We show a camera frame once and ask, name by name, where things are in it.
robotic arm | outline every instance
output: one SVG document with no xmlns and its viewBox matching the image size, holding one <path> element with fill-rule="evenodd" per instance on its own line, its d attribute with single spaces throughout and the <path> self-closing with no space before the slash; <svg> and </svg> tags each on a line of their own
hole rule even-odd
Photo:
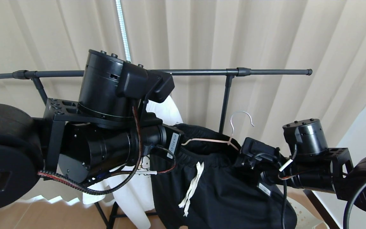
<svg viewBox="0 0 366 229">
<path fill-rule="evenodd" d="M 170 160 L 168 153 L 179 150 L 184 133 L 147 113 L 146 105 L 149 100 L 161 103 L 167 98 L 174 89 L 173 74 L 235 77 L 311 73 L 311 69 L 146 70 L 114 54 L 89 50 L 84 71 L 0 74 L 0 79 L 31 79 L 46 105 L 43 118 L 32 118 L 0 104 L 0 207 L 29 191 L 39 180 L 38 171 L 53 174 L 58 164 L 65 178 L 88 187 L 112 176 L 113 168 L 137 165 L 155 146 L 165 148 L 160 156 Z M 78 101 L 47 97 L 39 78 L 60 76 L 83 76 Z M 283 130 L 290 158 L 281 155 L 279 148 L 246 138 L 234 165 L 252 174 L 250 178 L 267 195 L 270 186 L 286 181 L 294 188 L 330 192 L 348 200 L 366 180 L 366 158 L 354 167 L 348 148 L 328 148 L 318 119 L 295 121 Z M 366 188 L 354 204 L 366 211 Z"/>
</svg>

beige curtain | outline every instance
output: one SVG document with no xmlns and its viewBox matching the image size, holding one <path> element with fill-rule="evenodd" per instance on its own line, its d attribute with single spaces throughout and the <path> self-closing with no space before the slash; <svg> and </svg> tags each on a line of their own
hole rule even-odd
<svg viewBox="0 0 366 229">
<path fill-rule="evenodd" d="M 336 146 L 366 104 L 366 1 L 123 0 L 132 62 L 145 68 L 307 69 L 311 76 L 234 79 L 235 137 L 288 152 L 282 126 L 319 118 Z M 113 0 L 0 0 L 0 73 L 83 69 L 88 49 L 125 53 Z M 49 97 L 77 100 L 82 79 L 42 79 Z M 218 130 L 225 77 L 174 77 L 184 122 Z M 31 81 L 0 80 L 0 103 L 42 116 Z"/>
</svg>

brown floor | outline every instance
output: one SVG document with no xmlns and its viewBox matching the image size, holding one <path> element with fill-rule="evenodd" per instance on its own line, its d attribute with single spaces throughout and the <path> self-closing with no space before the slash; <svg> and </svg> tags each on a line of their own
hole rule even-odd
<svg viewBox="0 0 366 229">
<path fill-rule="evenodd" d="M 309 199 L 301 190 L 289 188 L 289 197 L 295 199 L 305 206 L 315 217 L 322 219 L 311 204 Z M 108 217 L 111 206 L 101 205 Z M 149 216 L 151 229 L 165 229 L 157 216 Z M 94 205 L 85 208 L 82 203 L 68 206 L 64 201 L 50 204 L 46 200 L 38 200 L 33 203 L 14 203 L 0 209 L 0 229 L 84 229 L 84 228 L 105 228 L 105 225 Z M 128 218 L 118 218 L 115 221 L 114 229 L 136 229 Z"/>
</svg>

black baseboard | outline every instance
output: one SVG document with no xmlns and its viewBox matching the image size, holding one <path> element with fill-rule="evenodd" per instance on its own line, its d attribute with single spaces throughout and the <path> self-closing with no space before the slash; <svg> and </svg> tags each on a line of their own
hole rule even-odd
<svg viewBox="0 0 366 229">
<path fill-rule="evenodd" d="M 323 204 L 320 202 L 320 200 L 317 199 L 316 195 L 314 195 L 314 193 L 312 191 L 303 190 L 303 192 L 309 198 L 311 203 L 317 209 L 318 213 L 323 218 L 323 220 L 327 223 L 327 225 L 330 227 L 330 229 L 341 229 L 337 225 L 337 223 L 334 221 L 334 219 L 330 216 L 329 212 L 326 210 L 326 208 L 323 206 Z"/>
</svg>

curtain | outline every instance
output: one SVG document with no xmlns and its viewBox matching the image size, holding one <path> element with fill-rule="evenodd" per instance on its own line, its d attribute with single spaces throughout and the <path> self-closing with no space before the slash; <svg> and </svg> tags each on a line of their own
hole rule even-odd
<svg viewBox="0 0 366 229">
<path fill-rule="evenodd" d="M 225 134 L 279 146 L 282 126 L 319 118 L 336 146 L 366 105 L 366 1 L 123 0 L 134 64 L 147 69 L 313 69 L 233 80 Z M 0 73 L 84 69 L 88 49 L 125 59 L 115 1 L 0 0 Z M 77 100 L 82 79 L 42 79 L 48 97 Z M 225 77 L 176 76 L 183 121 L 218 131 Z M 29 80 L 0 80 L 0 103 L 42 116 Z"/>
</svg>

